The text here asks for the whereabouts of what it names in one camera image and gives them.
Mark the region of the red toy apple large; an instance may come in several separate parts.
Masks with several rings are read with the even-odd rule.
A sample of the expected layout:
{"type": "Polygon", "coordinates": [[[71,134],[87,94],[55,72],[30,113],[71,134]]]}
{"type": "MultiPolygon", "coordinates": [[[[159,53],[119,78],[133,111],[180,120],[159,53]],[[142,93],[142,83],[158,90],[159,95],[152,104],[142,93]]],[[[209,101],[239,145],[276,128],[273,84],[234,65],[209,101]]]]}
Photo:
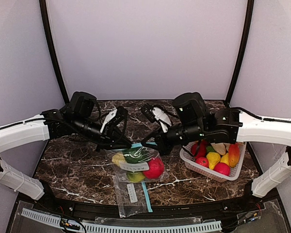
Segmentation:
{"type": "Polygon", "coordinates": [[[164,164],[161,158],[153,158],[148,162],[149,170],[143,171],[148,179],[158,179],[164,172],[164,164]]]}

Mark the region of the yellow toy lemon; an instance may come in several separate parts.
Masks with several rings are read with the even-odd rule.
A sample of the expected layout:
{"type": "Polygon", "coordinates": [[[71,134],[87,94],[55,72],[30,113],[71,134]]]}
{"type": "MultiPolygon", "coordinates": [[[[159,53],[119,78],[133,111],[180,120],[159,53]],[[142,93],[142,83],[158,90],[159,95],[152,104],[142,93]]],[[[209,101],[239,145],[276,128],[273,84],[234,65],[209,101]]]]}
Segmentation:
{"type": "Polygon", "coordinates": [[[230,166],[230,163],[229,163],[229,153],[226,153],[225,155],[223,155],[221,157],[221,160],[220,160],[221,163],[224,163],[228,166],[230,166]]]}

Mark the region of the small clear zip bag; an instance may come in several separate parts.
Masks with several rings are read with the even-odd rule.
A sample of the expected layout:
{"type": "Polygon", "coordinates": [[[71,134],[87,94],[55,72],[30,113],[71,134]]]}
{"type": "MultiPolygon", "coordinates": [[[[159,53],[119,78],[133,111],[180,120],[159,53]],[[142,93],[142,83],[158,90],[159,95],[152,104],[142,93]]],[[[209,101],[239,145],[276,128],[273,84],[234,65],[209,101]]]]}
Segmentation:
{"type": "Polygon", "coordinates": [[[113,176],[113,184],[120,218],[153,212],[145,182],[132,183],[113,176]]]}

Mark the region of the large clear zip bag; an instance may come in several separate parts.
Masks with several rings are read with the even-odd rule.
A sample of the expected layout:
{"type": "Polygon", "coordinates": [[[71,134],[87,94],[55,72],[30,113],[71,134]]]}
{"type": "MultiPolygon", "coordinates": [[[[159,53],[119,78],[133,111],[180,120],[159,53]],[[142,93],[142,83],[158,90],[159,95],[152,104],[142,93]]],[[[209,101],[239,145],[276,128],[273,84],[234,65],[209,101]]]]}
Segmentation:
{"type": "Polygon", "coordinates": [[[162,182],[169,178],[166,166],[157,150],[156,143],[149,142],[147,147],[136,143],[129,149],[107,150],[113,175],[122,182],[151,183],[162,182]]]}

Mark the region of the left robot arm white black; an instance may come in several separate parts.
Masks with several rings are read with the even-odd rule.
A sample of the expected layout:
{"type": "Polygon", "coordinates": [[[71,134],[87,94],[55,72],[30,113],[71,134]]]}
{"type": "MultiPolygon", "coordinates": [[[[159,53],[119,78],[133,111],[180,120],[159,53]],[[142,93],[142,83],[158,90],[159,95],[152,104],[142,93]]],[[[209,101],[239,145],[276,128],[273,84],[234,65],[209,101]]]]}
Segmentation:
{"type": "MultiPolygon", "coordinates": [[[[77,134],[99,149],[129,149],[132,142],[125,137],[128,111],[118,106],[102,123],[101,116],[91,118],[93,108],[99,108],[97,98],[89,93],[75,92],[61,109],[43,111],[29,119],[0,127],[0,154],[32,142],[47,141],[77,134]]],[[[31,178],[8,165],[0,157],[0,184],[33,200],[51,195],[49,185],[31,178]]]]}

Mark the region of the black front rail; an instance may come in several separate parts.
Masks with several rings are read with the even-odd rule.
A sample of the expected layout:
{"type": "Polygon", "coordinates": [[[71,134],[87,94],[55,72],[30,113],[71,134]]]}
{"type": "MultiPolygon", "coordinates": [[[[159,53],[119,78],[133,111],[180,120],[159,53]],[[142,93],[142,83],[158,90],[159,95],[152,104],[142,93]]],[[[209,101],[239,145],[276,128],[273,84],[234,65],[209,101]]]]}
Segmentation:
{"type": "MultiPolygon", "coordinates": [[[[198,204],[152,206],[152,212],[149,212],[147,204],[142,206],[128,205],[125,208],[133,213],[130,218],[134,219],[163,219],[195,216],[200,216],[203,219],[227,219],[235,218],[238,214],[244,214],[250,211],[263,211],[266,209],[266,203],[273,200],[276,200],[276,196],[270,194],[261,200],[251,200],[250,202],[245,202],[244,198],[240,197],[198,204]]],[[[38,210],[75,219],[90,220],[96,217],[120,218],[117,205],[55,199],[48,204],[36,201],[33,206],[38,210]]]]}

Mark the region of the red toy fruit front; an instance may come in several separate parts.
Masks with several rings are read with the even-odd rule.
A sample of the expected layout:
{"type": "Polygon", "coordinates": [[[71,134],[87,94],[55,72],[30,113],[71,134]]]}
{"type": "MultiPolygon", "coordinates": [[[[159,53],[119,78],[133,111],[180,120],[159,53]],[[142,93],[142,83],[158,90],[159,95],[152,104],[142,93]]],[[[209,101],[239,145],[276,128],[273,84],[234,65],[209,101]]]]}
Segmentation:
{"type": "Polygon", "coordinates": [[[230,175],[230,166],[225,163],[218,163],[213,170],[225,176],[230,175]]]}

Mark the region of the red toy fruit left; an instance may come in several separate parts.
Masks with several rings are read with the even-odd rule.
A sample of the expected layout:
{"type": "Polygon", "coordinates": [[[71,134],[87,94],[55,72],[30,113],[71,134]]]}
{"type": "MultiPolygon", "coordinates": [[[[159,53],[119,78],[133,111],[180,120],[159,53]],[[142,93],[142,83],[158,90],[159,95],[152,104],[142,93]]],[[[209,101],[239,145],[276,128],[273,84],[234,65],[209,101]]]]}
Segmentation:
{"type": "Polygon", "coordinates": [[[206,145],[204,143],[195,143],[191,147],[191,154],[194,158],[205,157],[207,153],[206,145]]]}

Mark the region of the black corner frame post right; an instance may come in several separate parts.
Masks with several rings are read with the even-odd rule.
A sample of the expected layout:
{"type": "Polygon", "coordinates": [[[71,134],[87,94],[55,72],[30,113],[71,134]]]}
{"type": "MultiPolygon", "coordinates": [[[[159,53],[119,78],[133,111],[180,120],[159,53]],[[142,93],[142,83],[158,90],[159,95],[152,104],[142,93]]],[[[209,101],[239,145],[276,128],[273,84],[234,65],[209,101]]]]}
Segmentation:
{"type": "Polygon", "coordinates": [[[239,78],[240,70],[242,68],[243,64],[243,58],[246,51],[247,41],[249,38],[250,28],[251,28],[251,22],[253,17],[253,10],[254,10],[254,0],[248,0],[246,11],[245,11],[245,18],[244,18],[244,24],[243,24],[243,30],[242,30],[242,36],[240,40],[240,46],[234,66],[234,70],[232,73],[231,81],[229,84],[229,88],[227,91],[227,95],[225,98],[226,106],[229,106],[231,104],[233,94],[235,92],[236,84],[239,78]]]}

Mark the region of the black corner frame post left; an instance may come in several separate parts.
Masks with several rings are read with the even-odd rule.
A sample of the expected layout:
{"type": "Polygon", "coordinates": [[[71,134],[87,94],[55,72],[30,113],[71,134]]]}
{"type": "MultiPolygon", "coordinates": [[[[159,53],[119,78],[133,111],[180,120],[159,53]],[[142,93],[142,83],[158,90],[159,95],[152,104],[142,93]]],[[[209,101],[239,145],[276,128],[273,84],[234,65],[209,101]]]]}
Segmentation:
{"type": "Polygon", "coordinates": [[[52,37],[47,1],[39,0],[39,7],[40,7],[40,13],[41,13],[41,19],[42,19],[43,29],[45,33],[45,38],[47,42],[48,52],[49,52],[51,63],[52,63],[53,70],[55,73],[57,85],[60,89],[60,93],[61,93],[64,103],[67,104],[69,103],[69,97],[68,97],[68,93],[64,84],[64,79],[61,73],[61,69],[59,66],[58,57],[56,54],[55,45],[54,45],[54,41],[52,37]]]}

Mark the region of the white plastic basket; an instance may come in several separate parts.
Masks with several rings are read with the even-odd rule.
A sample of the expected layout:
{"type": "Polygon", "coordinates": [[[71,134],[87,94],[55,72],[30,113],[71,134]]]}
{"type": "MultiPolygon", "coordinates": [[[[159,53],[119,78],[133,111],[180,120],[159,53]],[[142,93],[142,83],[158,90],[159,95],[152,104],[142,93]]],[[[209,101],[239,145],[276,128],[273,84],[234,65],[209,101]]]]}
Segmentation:
{"type": "Polygon", "coordinates": [[[230,169],[230,175],[226,176],[209,168],[206,168],[202,165],[199,165],[195,162],[195,159],[191,156],[191,147],[194,145],[194,142],[187,144],[186,146],[182,147],[179,155],[180,158],[184,161],[185,166],[201,175],[204,175],[208,178],[211,178],[217,182],[225,182],[225,181],[234,181],[238,179],[242,165],[244,160],[244,154],[246,150],[246,143],[238,143],[240,149],[240,160],[234,168],[230,169]]]}

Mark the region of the dark green toy pepper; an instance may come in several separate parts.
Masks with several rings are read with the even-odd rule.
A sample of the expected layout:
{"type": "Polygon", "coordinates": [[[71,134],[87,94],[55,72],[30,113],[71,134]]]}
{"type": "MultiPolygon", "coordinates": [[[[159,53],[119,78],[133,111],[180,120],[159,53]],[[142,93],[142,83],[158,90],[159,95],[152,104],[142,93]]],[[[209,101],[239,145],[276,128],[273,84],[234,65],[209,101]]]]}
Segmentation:
{"type": "Polygon", "coordinates": [[[123,152],[125,160],[129,164],[138,164],[148,161],[149,155],[142,150],[127,150],[123,152]]]}

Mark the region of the black corner frame post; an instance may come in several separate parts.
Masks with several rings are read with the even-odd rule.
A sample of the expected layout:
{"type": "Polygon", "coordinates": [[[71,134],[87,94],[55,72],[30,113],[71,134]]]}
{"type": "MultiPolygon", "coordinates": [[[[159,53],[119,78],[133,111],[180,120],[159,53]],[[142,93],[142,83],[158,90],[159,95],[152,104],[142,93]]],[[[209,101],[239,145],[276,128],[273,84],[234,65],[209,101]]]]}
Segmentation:
{"type": "Polygon", "coordinates": [[[248,0],[246,11],[245,11],[245,18],[244,18],[244,24],[243,24],[243,30],[242,30],[242,36],[240,40],[240,46],[234,66],[234,70],[232,73],[231,81],[229,84],[229,88],[227,91],[227,95],[225,98],[226,106],[229,106],[231,104],[233,94],[235,92],[236,84],[239,78],[240,70],[242,68],[243,64],[243,58],[246,51],[247,41],[249,38],[250,28],[251,28],[251,22],[253,17],[253,10],[254,10],[254,0],[248,0]]]}
{"type": "Polygon", "coordinates": [[[53,70],[55,73],[57,85],[60,89],[60,93],[61,93],[64,103],[67,104],[69,103],[69,97],[68,97],[68,93],[64,84],[64,79],[61,73],[61,69],[59,66],[58,57],[56,54],[55,45],[54,45],[54,41],[52,37],[47,1],[39,0],[39,7],[40,7],[40,13],[41,13],[41,19],[42,19],[43,29],[45,33],[45,38],[47,42],[48,52],[49,52],[51,63],[52,63],[53,70]]]}

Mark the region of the red toy fruit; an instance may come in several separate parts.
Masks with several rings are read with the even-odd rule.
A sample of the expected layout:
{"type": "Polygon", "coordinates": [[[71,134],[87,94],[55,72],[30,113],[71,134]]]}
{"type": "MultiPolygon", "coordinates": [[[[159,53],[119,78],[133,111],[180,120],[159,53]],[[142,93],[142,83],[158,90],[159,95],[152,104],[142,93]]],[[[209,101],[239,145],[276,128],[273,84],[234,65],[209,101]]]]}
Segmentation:
{"type": "Polygon", "coordinates": [[[191,147],[191,154],[194,158],[205,157],[207,153],[206,145],[204,143],[195,143],[191,147]]]}
{"type": "Polygon", "coordinates": [[[230,166],[225,163],[218,163],[213,170],[225,176],[230,175],[230,166]]]}

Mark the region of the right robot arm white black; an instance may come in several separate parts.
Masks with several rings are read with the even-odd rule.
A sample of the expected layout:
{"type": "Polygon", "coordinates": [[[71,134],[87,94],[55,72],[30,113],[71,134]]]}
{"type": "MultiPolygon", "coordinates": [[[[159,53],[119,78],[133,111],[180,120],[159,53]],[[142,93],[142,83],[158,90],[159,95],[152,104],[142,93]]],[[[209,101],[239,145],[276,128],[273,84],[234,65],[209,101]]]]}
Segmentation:
{"type": "Polygon", "coordinates": [[[141,111],[160,126],[141,144],[168,155],[174,146],[205,139],[209,143],[262,142],[286,147],[281,157],[266,172],[245,186],[248,197],[263,198],[291,177],[291,119],[255,115],[241,107],[225,108],[211,114],[198,92],[184,93],[172,101],[180,123],[171,123],[161,106],[145,104],[141,111]]]}

